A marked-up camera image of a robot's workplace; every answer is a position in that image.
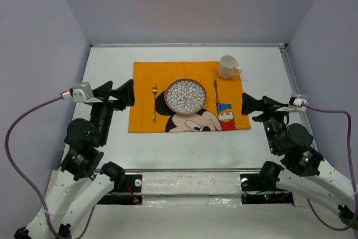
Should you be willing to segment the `orange Mickey Mouse placemat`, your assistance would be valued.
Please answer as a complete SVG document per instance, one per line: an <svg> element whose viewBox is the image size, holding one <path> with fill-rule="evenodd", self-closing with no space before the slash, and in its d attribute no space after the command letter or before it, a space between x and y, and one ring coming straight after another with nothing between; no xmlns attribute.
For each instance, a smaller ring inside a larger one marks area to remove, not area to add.
<svg viewBox="0 0 358 239"><path fill-rule="evenodd" d="M135 105L130 109L129 132L206 132L249 129L249 118L241 114L243 86L240 76L222 79L219 62L135 62ZM190 78L200 82L207 94L204 108L192 115L174 113L164 101L173 81ZM216 113L214 80L218 84L219 115ZM156 122L153 122L152 85L156 83Z"/></svg>

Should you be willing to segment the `beige ceramic mug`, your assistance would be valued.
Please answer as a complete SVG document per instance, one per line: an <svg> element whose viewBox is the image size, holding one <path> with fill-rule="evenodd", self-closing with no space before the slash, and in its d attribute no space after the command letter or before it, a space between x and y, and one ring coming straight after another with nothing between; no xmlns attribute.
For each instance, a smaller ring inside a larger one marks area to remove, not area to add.
<svg viewBox="0 0 358 239"><path fill-rule="evenodd" d="M238 66L236 58L230 55L225 55L220 58L218 75L222 79L229 79L233 76L238 76L242 70Z"/></svg>

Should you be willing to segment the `floral patterned plate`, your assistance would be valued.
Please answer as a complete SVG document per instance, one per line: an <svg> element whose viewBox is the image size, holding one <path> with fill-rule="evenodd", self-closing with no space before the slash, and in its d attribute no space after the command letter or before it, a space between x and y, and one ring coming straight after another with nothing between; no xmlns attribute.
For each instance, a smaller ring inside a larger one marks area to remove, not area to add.
<svg viewBox="0 0 358 239"><path fill-rule="evenodd" d="M190 78L170 83L164 92L166 105L176 114L191 115L204 108L207 94L204 86Z"/></svg>

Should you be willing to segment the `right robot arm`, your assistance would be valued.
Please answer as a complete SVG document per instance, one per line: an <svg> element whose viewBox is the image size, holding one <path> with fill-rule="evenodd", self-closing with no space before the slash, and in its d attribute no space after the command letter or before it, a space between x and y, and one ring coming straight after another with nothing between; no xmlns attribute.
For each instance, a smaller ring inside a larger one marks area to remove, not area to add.
<svg viewBox="0 0 358 239"><path fill-rule="evenodd" d="M290 123L290 113L309 108L304 95L293 94L287 104L267 96L257 100L242 94L241 113L262 123L270 153L281 157L280 163L266 161L256 174L241 175L242 201L254 201L257 194L298 194L309 205L319 204L344 224L341 231L357 230L357 182L354 172L347 178L313 147L314 137L302 124Z"/></svg>

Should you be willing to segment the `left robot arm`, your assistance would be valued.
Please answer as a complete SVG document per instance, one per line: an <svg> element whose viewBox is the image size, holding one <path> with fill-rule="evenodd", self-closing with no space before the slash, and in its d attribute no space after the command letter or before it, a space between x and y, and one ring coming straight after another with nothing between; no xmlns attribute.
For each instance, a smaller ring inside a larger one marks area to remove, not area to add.
<svg viewBox="0 0 358 239"><path fill-rule="evenodd" d="M92 216L96 204L108 193L123 187L125 170L119 165L108 162L95 173L104 156L99 148L106 145L113 113L135 104L133 79L117 89L112 86L112 81L95 89L89 83L80 83L37 106L39 109L59 100L71 100L91 106L91 113L88 120L78 118L69 123L64 140L69 149L48 194L43 195L19 167L15 167L41 201L35 218L19 228L15 238L72 238L79 222Z"/></svg>

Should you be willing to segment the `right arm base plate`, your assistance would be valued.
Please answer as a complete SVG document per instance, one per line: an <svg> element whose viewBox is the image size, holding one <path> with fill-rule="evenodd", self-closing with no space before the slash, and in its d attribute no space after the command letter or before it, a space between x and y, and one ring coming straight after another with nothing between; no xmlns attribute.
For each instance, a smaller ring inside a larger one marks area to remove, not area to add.
<svg viewBox="0 0 358 239"><path fill-rule="evenodd" d="M294 204L292 192L277 188L275 183L259 174L240 174L240 180L242 205Z"/></svg>

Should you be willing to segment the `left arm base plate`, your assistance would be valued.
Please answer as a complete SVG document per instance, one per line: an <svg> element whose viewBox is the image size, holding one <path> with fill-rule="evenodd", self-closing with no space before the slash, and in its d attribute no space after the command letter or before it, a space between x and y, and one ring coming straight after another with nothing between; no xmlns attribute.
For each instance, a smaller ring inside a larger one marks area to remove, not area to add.
<svg viewBox="0 0 358 239"><path fill-rule="evenodd" d="M121 186L116 186L101 199L104 205L139 205L143 201L142 174L126 174Z"/></svg>

